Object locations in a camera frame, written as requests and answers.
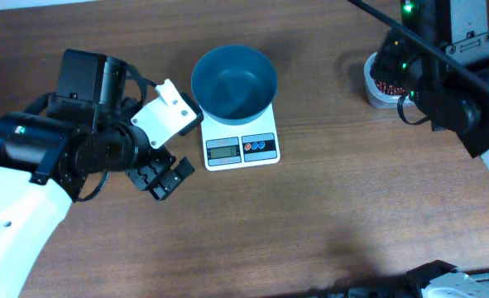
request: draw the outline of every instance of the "wooden table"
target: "wooden table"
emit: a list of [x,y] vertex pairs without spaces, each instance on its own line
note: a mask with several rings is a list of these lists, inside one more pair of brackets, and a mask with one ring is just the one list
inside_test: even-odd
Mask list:
[[[398,1],[371,4],[399,16]],[[73,205],[22,296],[268,296],[434,259],[489,267],[482,161],[454,133],[406,126],[395,110],[367,103],[363,63],[386,30],[346,1],[325,0],[106,1],[0,12],[0,117],[55,89],[69,47],[114,55],[190,93],[204,53],[246,44],[271,58],[280,86],[279,164],[207,172],[199,129],[176,137],[170,151],[187,156],[194,175],[157,203],[112,174],[97,199]],[[128,92],[137,95],[133,84]]]

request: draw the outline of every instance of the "clear plastic container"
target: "clear plastic container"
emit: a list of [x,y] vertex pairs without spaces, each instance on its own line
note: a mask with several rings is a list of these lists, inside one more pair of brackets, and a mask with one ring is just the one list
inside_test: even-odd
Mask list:
[[[375,80],[371,77],[371,66],[375,60],[376,53],[367,59],[363,67],[364,77],[366,78],[366,93],[369,103],[374,108],[396,108],[396,103],[399,101],[400,95],[387,95],[382,93],[376,86]],[[410,96],[404,101],[404,106],[409,107],[414,105],[410,100]]]

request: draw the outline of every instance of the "blue bowl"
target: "blue bowl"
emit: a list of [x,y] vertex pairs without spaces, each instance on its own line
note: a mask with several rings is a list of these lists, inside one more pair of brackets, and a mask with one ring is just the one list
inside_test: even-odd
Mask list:
[[242,124],[268,108],[276,96],[277,74],[260,51],[249,46],[222,46],[194,67],[191,88],[210,116],[223,123]]

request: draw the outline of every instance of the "wood grain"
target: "wood grain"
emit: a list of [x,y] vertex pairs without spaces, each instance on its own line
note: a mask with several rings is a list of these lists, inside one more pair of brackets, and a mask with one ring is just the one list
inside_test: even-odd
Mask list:
[[[370,3],[399,16],[397,1]],[[55,89],[69,47],[114,55],[190,93],[204,53],[246,44],[271,58],[280,80],[279,164],[210,173],[199,130],[175,138],[170,151],[196,173],[163,203],[113,174],[97,199],[73,205],[22,297],[269,296],[434,259],[489,267],[486,167],[455,134],[406,126],[367,103],[362,66],[386,30],[346,1],[325,0],[0,12],[0,117]]]

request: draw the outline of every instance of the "white scale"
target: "white scale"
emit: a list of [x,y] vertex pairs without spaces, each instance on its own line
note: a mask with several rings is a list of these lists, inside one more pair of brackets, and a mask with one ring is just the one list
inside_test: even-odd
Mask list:
[[242,125],[222,124],[204,112],[204,162],[209,171],[275,164],[280,160],[274,110]]

